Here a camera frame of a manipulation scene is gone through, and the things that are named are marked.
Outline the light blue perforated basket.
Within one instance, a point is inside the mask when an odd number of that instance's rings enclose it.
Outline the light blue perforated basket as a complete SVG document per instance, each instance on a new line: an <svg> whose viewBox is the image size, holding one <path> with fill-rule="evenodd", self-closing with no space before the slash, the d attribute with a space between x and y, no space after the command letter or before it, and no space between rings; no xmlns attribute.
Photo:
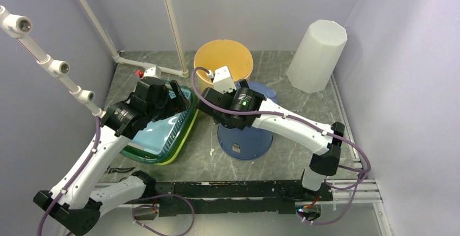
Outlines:
<svg viewBox="0 0 460 236"><path fill-rule="evenodd" d="M165 154L180 133L188 113L189 110L185 110L164 120L150 122L145 129L135 135L128 146L151 155Z"/></svg>

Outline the cream cartoon bucket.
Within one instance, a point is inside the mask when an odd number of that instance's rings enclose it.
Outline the cream cartoon bucket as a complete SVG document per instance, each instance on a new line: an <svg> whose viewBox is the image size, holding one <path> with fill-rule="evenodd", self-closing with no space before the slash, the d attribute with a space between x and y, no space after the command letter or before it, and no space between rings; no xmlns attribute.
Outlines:
<svg viewBox="0 0 460 236"><path fill-rule="evenodd" d="M238 80L248 80L253 71L253 57L241 43L233 40L214 40L200 47L194 57L193 68L203 67L194 76L195 94L201 94L206 88L213 88L211 79L206 75L208 70L227 66L235 85Z"/></svg>

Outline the blue bucket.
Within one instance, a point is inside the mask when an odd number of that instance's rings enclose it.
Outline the blue bucket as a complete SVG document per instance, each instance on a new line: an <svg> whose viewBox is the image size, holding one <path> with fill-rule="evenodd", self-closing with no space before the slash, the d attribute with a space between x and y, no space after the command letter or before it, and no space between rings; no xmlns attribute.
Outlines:
<svg viewBox="0 0 460 236"><path fill-rule="evenodd" d="M245 161L252 161L268 152L274 138L273 132L267 130L254 127L229 129L222 124L218 125L217 134L219 144L227 154Z"/></svg>

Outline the white octagonal bin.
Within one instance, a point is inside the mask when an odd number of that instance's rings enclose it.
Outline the white octagonal bin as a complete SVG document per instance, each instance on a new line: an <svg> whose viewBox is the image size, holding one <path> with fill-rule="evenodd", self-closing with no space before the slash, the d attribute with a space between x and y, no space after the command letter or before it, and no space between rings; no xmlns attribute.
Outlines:
<svg viewBox="0 0 460 236"><path fill-rule="evenodd" d="M335 21L310 24L286 71L291 85L306 93L324 90L347 40L346 29Z"/></svg>

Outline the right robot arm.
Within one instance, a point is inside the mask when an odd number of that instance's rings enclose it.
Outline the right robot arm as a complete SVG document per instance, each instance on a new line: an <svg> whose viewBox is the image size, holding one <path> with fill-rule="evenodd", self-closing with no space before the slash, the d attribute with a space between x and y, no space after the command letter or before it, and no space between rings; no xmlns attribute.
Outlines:
<svg viewBox="0 0 460 236"><path fill-rule="evenodd" d="M253 127L270 131L310 150L312 157L299 185L299 194L304 200L317 197L326 177L336 175L342 151L343 124L322 124L297 115L251 89L245 80L231 93L207 87L198 98L197 108L218 124L230 129Z"/></svg>

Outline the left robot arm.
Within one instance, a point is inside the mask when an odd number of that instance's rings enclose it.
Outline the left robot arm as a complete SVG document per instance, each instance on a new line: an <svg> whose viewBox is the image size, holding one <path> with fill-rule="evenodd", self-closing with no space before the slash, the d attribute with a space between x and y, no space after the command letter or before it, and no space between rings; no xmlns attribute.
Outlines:
<svg viewBox="0 0 460 236"><path fill-rule="evenodd" d="M149 203L156 196L156 180L136 171L125 180L96 190L102 174L113 159L149 123L186 111L189 100L177 81L145 76L129 96L96 118L94 138L64 178L51 190L41 190L33 202L45 211L37 235L51 216L72 235L85 235L99 218L119 205L138 199Z"/></svg>

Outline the dark green basket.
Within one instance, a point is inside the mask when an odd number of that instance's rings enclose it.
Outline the dark green basket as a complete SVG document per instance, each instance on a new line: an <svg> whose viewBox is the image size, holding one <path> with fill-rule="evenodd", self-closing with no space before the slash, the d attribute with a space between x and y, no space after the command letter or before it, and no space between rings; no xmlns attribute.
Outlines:
<svg viewBox="0 0 460 236"><path fill-rule="evenodd" d="M197 111L196 109L196 103L197 103L197 97L194 93L194 91L187 87L187 86L181 86L180 87L184 96L189 100L190 102L190 108L189 113L186 116L185 122L182 125L182 128L180 130L180 133L177 135L175 138L172 146L166 151L165 154L163 155L151 155L149 153L146 153L144 151L141 151L139 149L135 149L134 147L131 146L126 146L124 149L121 150L120 154L139 163L144 163L144 164L155 164L159 162L165 161L170 155L174 154L174 151L177 149L178 145L180 144L182 138L183 138L183 133L186 131L188 128L191 119L193 118L195 112Z"/></svg>

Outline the lime green basket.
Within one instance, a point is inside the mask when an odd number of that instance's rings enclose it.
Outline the lime green basket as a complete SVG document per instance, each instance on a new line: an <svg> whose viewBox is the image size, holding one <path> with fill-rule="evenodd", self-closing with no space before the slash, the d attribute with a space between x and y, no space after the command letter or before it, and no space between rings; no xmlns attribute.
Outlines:
<svg viewBox="0 0 460 236"><path fill-rule="evenodd" d="M155 163L155 165L168 165L168 164L171 164L175 161L175 159L177 159L178 155L180 154L182 148L184 147L186 141L187 141L187 138L195 124L195 121L196 121L196 118L197 118L197 115L198 115L198 112L196 111L193 118L191 119L191 122L188 126L188 128L186 129L186 131L183 133L183 138L180 142L180 144L178 145L177 149L174 151L174 154L170 155L170 157L168 157L165 161L163 162L159 162L159 163Z"/></svg>

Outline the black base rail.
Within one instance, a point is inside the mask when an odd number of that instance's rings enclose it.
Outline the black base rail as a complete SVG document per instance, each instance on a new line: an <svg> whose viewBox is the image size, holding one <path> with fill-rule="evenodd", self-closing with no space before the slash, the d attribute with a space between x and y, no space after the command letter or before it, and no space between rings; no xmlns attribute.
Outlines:
<svg viewBox="0 0 460 236"><path fill-rule="evenodd" d="M154 201L152 196L160 195ZM161 217L179 214L276 212L295 214L302 205L330 202L333 194L325 184L310 192L300 180L157 182L155 191L132 204L156 203Z"/></svg>

